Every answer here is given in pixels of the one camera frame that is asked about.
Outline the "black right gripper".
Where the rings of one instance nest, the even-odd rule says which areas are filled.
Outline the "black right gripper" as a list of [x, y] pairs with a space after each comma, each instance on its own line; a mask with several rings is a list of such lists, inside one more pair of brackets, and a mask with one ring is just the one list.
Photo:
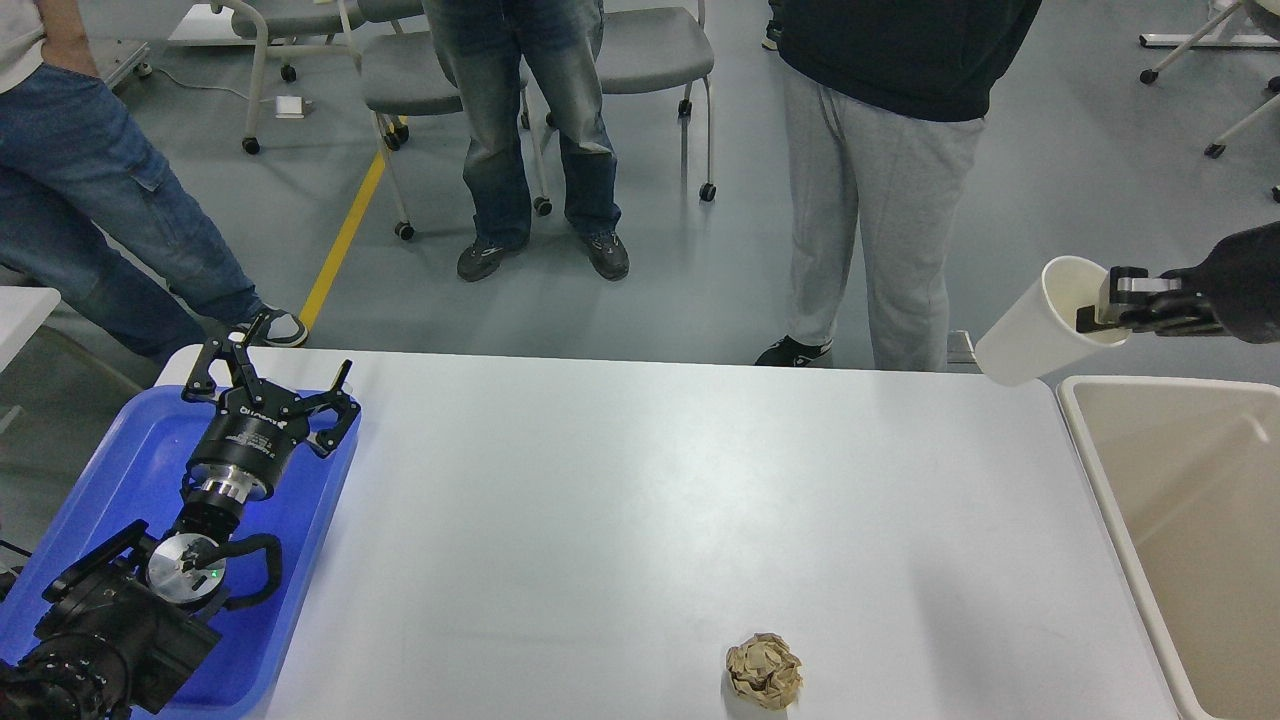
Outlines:
[[1076, 332], [1116, 329], [1276, 343], [1279, 224], [1230, 234], [1188, 269], [1151, 275], [1144, 268], [1112, 266], [1096, 305], [1076, 310]]

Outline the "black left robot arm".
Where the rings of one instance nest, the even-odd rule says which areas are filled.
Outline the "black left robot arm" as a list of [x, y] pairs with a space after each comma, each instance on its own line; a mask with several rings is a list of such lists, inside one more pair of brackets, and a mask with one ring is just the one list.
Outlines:
[[3, 605], [5, 719], [233, 719], [278, 669], [355, 450], [323, 391], [210, 340], [128, 404]]

